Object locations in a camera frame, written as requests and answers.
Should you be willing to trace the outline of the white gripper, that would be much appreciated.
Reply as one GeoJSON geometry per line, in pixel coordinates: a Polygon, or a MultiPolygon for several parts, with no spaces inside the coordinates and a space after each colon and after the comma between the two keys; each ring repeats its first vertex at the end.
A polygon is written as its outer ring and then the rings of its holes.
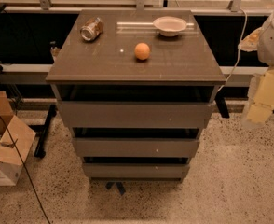
{"type": "MultiPolygon", "coordinates": [[[[238,48],[246,52],[257,51],[261,31],[261,27],[252,31],[239,42],[238,48]]],[[[274,68],[268,69],[260,77],[260,83],[254,96],[254,101],[264,106],[256,104],[248,105],[245,112],[245,120],[253,124],[264,124],[272,114],[272,111],[268,109],[268,107],[274,108],[274,68]]]]}

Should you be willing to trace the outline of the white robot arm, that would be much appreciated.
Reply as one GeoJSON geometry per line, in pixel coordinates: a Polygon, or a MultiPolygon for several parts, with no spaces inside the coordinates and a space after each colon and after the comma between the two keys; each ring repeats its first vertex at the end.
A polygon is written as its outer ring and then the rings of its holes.
{"type": "Polygon", "coordinates": [[[274,11],[263,25],[239,43],[242,51],[256,51],[258,60],[268,66],[263,74],[255,74],[250,81],[248,104],[243,110],[246,128],[261,127],[274,110],[274,11]]]}

